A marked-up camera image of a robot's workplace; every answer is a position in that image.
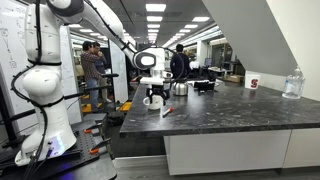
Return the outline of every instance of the computer screen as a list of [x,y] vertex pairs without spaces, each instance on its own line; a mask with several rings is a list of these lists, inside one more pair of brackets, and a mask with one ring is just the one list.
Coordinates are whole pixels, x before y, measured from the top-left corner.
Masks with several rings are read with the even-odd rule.
[[212,65],[212,59],[211,59],[211,58],[206,58],[206,59],[204,60],[204,65],[211,67],[211,65]]

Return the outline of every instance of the plastic bottle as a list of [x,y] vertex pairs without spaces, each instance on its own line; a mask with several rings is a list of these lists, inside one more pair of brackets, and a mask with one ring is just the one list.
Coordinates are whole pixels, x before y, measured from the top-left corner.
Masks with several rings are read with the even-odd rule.
[[286,79],[282,97],[289,99],[300,99],[305,83],[305,78],[299,68],[294,70],[295,75],[289,75]]

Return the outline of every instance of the kitchen counter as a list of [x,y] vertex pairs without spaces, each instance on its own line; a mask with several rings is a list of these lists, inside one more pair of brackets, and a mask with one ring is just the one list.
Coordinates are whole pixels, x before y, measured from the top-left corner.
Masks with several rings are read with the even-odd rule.
[[[173,96],[161,110],[142,103],[147,85],[140,85],[120,130],[121,137],[154,137],[320,127],[320,102],[291,100],[280,91],[259,87],[245,89],[222,83],[218,92],[198,93],[189,86],[188,96]],[[162,118],[169,107],[174,111]]]

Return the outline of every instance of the white ceiling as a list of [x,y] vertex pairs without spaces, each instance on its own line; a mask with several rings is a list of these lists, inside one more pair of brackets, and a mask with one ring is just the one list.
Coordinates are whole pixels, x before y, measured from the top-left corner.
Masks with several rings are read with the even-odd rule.
[[[103,0],[119,17],[124,29],[133,37],[137,43],[148,43],[148,24],[160,24],[157,37],[157,45],[162,46],[176,33],[183,29],[186,24],[197,24],[198,27],[191,29],[191,32],[185,33],[188,37],[193,33],[212,25],[214,20],[204,6],[202,0]],[[132,22],[130,21],[123,6],[128,11]],[[145,5],[147,3],[166,4],[165,12],[147,12]],[[162,16],[163,20],[159,22],[148,22],[147,16]],[[192,19],[198,16],[210,17],[206,22],[192,23]],[[85,28],[95,29],[88,22],[82,22]]]

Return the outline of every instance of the man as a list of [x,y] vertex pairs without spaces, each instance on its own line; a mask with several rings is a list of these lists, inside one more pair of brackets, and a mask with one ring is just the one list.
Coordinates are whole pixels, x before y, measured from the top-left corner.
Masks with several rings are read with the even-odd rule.
[[177,54],[172,56],[171,62],[170,62],[170,69],[171,73],[173,74],[173,79],[178,78],[181,71],[182,74],[180,78],[185,78],[190,73],[190,67],[189,67],[189,57],[182,53],[183,51],[183,45],[178,44],[176,46]]
[[[92,43],[93,45],[93,48],[94,48],[94,54],[98,55],[98,53],[100,51],[100,44],[98,42],[93,42]],[[98,59],[97,61],[95,61],[95,66],[96,66],[96,69],[97,71],[100,73],[100,74],[106,74],[106,71],[105,71],[105,67],[108,67],[108,62],[106,60],[106,58],[104,57],[104,55],[102,54],[102,57],[100,59]],[[106,78],[101,78],[99,81],[98,81],[99,85],[100,86],[107,86],[107,79]],[[102,99],[103,101],[105,102],[112,102],[110,99],[108,99],[108,90],[107,89],[102,89]]]
[[[84,78],[87,83],[87,88],[95,88],[98,86],[98,81],[101,79],[101,74],[97,71],[94,63],[102,57],[102,53],[94,54],[94,48],[91,42],[85,41],[82,44],[81,64],[84,72]],[[99,90],[90,91],[91,112],[97,113],[102,109],[98,107]]]

